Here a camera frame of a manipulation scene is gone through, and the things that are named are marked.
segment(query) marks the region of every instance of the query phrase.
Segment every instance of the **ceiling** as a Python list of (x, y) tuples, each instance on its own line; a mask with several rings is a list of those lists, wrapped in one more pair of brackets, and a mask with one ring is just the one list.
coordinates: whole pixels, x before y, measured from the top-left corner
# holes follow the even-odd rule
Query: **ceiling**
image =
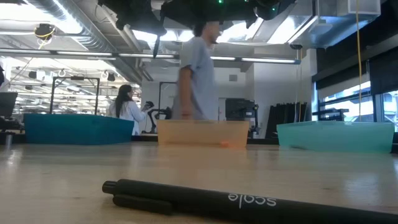
[[(35, 2), (52, 2), (52, 0), (23, 1), (32, 4), (35, 4)], [(99, 7), (97, 0), (58, 0), (60, 4), (69, 5), (65, 8), (66, 11), (62, 11), (63, 13), (70, 13), (63, 17), (66, 18), (64, 21), (56, 19), (51, 12), (44, 13), (44, 7), (4, 4), (2, 2), (4, 0), (0, 0), (2, 8), (0, 14), (0, 48), (2, 49), (40, 48), (42, 50), (87, 51), (89, 48), (82, 40), (89, 34), (94, 35), (99, 42), (102, 41), (102, 46), (107, 46), (113, 52), (144, 52), (148, 54), (153, 52), (156, 36), (130, 30), (128, 27), (125, 27), (124, 30), (116, 29), (117, 18), (115, 13), (105, 7)], [(304, 52), (307, 48), (319, 47), (317, 45), (319, 43), (323, 44), (321, 47), (327, 47), (324, 43), (338, 42), (344, 38), (344, 35), (352, 31), (354, 24), (352, 14), (346, 16), (345, 20), (339, 19), (336, 5), (331, 4), (331, 1), (321, 0), (320, 10), (316, 12), (313, 12), (312, 0), (297, 0), (296, 2), (296, 5), (291, 5), (275, 19), (271, 21), (258, 19), (249, 29), (246, 29), (243, 21), (233, 21), (232, 24), (229, 24), (229, 26), (233, 26), (224, 30), (223, 35), (218, 39), (220, 43), (210, 50), (211, 54), (213, 56), (230, 57), (297, 58), (297, 51), (290, 48), (287, 41), (292, 39), (294, 34), (298, 34), (303, 26), (311, 22), (317, 12), (319, 12), (320, 18), (333, 24), (333, 29), (337, 31), (314, 36), (309, 30), (316, 27), (319, 21), (309, 24), (302, 35), (298, 35), (292, 42), (293, 44), (302, 44)], [(151, 3), (154, 14), (159, 17), (159, 9), (163, 1), (152, 0)], [(363, 21), (361, 26), (365, 26), (368, 22), (371, 22), (373, 17), (362, 15), (360, 18)], [(79, 25), (73, 26), (73, 22), (81, 25), (81, 27)], [(50, 41), (39, 40), (34, 35), (34, 29), (43, 23), (52, 24), (57, 28)], [(165, 19), (164, 26), (168, 33), (161, 37), (160, 52), (162, 54), (179, 54), (182, 44), (189, 40), (192, 33), (188, 28), (168, 18)], [(41, 112), (48, 112), (49, 110), (48, 94), (51, 92), (52, 77), (58, 76), (58, 73), (62, 75), (65, 72), (64, 77), (78, 75), (99, 78), (101, 81), (99, 91), (99, 110), (101, 113), (105, 112), (110, 100), (117, 95), (117, 89), (120, 85), (130, 83), (137, 86), (135, 97), (137, 101), (140, 101), (141, 91), (138, 86), (142, 81), (174, 81), (178, 73), (178, 60), (152, 60), (148, 58), (143, 60), (133, 58), (120, 60), (118, 58), (117, 60), (116, 63), (112, 60), (90, 57), (68, 57), (67, 59), (0, 58), (0, 61), (6, 63), (9, 68), (8, 78), (12, 80), (11, 90), (22, 93), (19, 97), (20, 107), (18, 109)], [(246, 72), (250, 65), (251, 63), (247, 62), (215, 61), (215, 67), (238, 68), (240, 72)], [(29, 78), (29, 73), (34, 71), (42, 75), (41, 80)], [(115, 74), (114, 82), (107, 80), (109, 74)], [(88, 109), (89, 107), (93, 108), (95, 104), (91, 99), (95, 92), (92, 82), (90, 80), (65, 80), (65, 82), (75, 88), (71, 90), (67, 85), (58, 86), (55, 90), (56, 100), (58, 101), (56, 112), (93, 113), (93, 109)]]

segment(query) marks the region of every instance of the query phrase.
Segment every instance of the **black pen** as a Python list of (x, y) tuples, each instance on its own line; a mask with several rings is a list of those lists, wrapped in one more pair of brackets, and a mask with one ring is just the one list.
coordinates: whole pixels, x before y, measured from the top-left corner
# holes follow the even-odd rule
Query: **black pen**
[(270, 197), (121, 179), (102, 191), (122, 207), (163, 214), (192, 212), (244, 223), (398, 223), (398, 215)]

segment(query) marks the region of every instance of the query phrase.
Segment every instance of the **table surface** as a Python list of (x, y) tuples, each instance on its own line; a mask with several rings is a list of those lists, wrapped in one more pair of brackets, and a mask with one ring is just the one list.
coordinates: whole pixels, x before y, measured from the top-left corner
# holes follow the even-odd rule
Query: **table surface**
[(392, 154), (21, 144), (0, 146), (1, 223), (224, 223), (117, 207), (101, 186), (122, 178), (398, 214)]

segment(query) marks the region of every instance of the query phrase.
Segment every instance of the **teal plastic bin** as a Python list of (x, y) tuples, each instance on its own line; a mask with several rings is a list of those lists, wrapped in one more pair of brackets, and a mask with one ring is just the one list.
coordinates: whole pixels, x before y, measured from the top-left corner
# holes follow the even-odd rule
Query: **teal plastic bin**
[(25, 114), (27, 143), (99, 145), (131, 141), (133, 121), (85, 114)]
[(309, 121), (277, 126), (279, 144), (313, 151), (390, 153), (394, 124)]

